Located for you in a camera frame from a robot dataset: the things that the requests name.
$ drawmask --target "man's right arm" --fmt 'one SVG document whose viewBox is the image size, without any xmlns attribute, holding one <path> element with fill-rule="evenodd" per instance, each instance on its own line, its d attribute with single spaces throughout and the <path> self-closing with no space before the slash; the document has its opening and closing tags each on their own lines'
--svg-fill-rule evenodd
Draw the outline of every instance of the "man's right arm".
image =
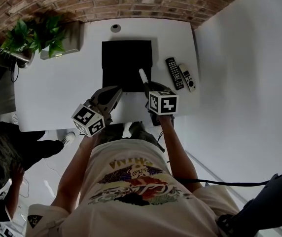
<svg viewBox="0 0 282 237">
<path fill-rule="evenodd" d="M 159 116 L 159 120 L 164 133 L 165 144 L 173 176 L 180 179 L 198 179 L 196 169 L 182 147 L 174 130 L 171 117 Z M 202 187 L 200 183 L 184 184 L 184 186 L 190 192 L 194 192 Z"/>
</svg>

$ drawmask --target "white remote control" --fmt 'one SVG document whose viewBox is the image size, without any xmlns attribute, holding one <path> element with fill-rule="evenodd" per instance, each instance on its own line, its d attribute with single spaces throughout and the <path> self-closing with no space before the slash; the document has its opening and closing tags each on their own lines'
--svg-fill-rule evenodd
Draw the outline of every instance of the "white remote control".
<svg viewBox="0 0 282 237">
<path fill-rule="evenodd" d="M 179 70 L 181 71 L 181 73 L 183 74 L 183 76 L 185 77 L 185 80 L 187 82 L 187 85 L 189 87 L 190 91 L 193 91 L 196 88 L 195 82 L 192 78 L 192 76 L 190 75 L 186 65 L 184 64 L 180 64 L 179 65 Z"/>
</svg>

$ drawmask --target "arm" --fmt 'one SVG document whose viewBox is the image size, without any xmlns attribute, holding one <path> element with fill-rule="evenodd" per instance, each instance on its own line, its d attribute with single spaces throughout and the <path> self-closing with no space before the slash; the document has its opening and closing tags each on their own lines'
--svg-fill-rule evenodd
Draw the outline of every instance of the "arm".
<svg viewBox="0 0 282 237">
<path fill-rule="evenodd" d="M 72 213 L 81 190 L 88 160 L 94 148 L 97 136 L 84 136 L 73 159 L 63 173 L 58 186 L 57 196 L 52 206 L 57 206 Z"/>
<path fill-rule="evenodd" d="M 11 173 L 12 185 L 4 199 L 7 212 L 12 219 L 14 217 L 19 197 L 19 189 L 23 182 L 24 170 L 21 166 L 15 167 Z"/>
<path fill-rule="evenodd" d="M 0 200 L 0 222 L 10 221 L 15 214 L 19 188 L 23 182 L 24 171 L 18 166 L 12 169 L 11 179 L 12 185 L 8 190 L 8 193 L 4 200 Z"/>
<path fill-rule="evenodd" d="M 159 116 L 163 129 L 165 144 L 170 159 L 171 169 L 175 178 L 198 179 L 196 169 L 182 147 L 174 130 L 170 116 Z M 200 183 L 185 184 L 190 192 L 202 187 Z"/>
</svg>

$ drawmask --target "white t-shirt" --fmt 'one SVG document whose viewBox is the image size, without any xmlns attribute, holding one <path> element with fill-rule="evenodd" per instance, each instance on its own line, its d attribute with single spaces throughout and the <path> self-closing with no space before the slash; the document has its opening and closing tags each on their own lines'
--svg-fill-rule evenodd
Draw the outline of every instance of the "white t-shirt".
<svg viewBox="0 0 282 237">
<path fill-rule="evenodd" d="M 47 236 L 55 224 L 53 232 L 63 237 L 215 237 L 218 216 L 237 212 L 223 186 L 192 194 L 170 175 L 156 146 L 123 139 L 92 151 L 73 213 L 30 206 L 26 237 Z"/>
</svg>

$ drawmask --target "remote control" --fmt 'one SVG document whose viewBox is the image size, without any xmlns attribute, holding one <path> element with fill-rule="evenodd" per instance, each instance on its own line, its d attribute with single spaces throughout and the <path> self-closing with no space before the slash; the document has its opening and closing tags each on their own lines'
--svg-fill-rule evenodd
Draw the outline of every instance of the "remote control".
<svg viewBox="0 0 282 237">
<path fill-rule="evenodd" d="M 182 72 L 183 76 L 185 77 L 185 80 L 187 82 L 187 85 L 189 87 L 189 90 L 190 91 L 193 91 L 195 88 L 196 88 L 196 85 L 195 85 L 195 82 L 194 80 L 192 79 L 186 65 L 184 64 L 180 64 L 179 66 L 179 70 Z"/>
<path fill-rule="evenodd" d="M 166 61 L 167 67 L 170 71 L 170 74 L 172 76 L 173 83 L 175 85 L 176 90 L 184 88 L 184 84 L 183 84 L 182 79 L 180 77 L 180 73 L 179 73 L 179 70 L 178 70 L 178 67 L 176 65 L 174 58 L 168 58 L 165 61 Z"/>
</svg>

